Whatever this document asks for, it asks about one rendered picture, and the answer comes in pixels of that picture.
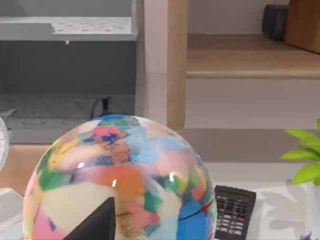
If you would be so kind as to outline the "white desk fan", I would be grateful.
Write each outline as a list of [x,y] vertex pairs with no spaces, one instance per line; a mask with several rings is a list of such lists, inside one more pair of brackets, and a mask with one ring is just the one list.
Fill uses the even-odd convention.
[[[9,154],[10,134],[4,118],[11,115],[12,108],[0,112],[0,172]],[[0,187],[0,240],[25,240],[22,226],[23,197],[12,188]]]

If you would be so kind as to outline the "pale wooden drawer front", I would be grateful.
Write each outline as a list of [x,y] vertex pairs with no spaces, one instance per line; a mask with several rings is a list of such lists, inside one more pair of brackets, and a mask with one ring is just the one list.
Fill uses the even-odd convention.
[[0,171],[0,188],[11,188],[20,195],[37,163],[49,148],[46,144],[12,144],[4,168]]

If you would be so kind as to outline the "multicoloured globe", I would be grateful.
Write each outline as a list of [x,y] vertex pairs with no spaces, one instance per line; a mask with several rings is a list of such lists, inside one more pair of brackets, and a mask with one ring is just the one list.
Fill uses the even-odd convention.
[[114,240],[215,239],[214,185],[199,154],[164,125],[110,113],[106,97],[38,162],[24,195],[24,240],[63,240],[109,197]]

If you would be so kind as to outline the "brown wooden box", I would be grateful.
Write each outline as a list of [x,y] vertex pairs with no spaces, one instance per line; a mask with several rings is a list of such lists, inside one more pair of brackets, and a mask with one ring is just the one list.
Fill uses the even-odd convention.
[[320,0],[289,0],[284,42],[320,54]]

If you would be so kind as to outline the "dark grey round object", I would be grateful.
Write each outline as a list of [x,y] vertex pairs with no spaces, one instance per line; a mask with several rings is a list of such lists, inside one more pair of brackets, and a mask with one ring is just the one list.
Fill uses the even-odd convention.
[[269,39],[283,41],[285,38],[288,5],[267,4],[262,14],[261,30]]

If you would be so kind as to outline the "green leafy plant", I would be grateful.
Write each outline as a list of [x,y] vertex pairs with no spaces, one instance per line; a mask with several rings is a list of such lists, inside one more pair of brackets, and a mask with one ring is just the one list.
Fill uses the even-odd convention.
[[294,175],[293,185],[313,183],[320,188],[320,118],[316,121],[318,135],[308,130],[289,128],[284,132],[299,140],[300,147],[284,153],[282,160],[314,161],[300,168]]

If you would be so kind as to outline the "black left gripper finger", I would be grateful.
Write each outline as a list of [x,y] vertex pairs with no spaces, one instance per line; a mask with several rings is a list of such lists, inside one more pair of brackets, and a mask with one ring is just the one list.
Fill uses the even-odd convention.
[[115,198],[109,197],[63,240],[115,240]]

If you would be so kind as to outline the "wooden open shelf unit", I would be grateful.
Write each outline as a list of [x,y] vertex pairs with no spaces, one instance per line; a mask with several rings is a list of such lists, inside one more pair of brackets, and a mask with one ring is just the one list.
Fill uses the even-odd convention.
[[168,124],[175,129],[314,129],[320,54],[262,34],[289,0],[168,0]]

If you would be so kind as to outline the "white plant pot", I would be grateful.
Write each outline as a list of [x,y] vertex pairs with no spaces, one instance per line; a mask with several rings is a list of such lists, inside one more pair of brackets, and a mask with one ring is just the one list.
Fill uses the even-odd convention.
[[296,198],[290,210],[292,220],[302,223],[303,236],[312,232],[312,238],[320,240],[320,187],[311,182],[292,184],[288,179],[287,189]]

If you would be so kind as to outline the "black calculator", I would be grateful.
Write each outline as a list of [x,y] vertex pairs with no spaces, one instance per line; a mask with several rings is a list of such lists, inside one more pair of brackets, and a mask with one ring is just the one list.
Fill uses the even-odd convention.
[[217,222],[215,240],[246,240],[257,194],[216,185]]

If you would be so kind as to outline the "grey pierced shelf tray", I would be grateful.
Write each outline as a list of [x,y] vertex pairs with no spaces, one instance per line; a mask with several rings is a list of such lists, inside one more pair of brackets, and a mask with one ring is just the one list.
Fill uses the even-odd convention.
[[135,41],[131,17],[0,17],[0,41]]

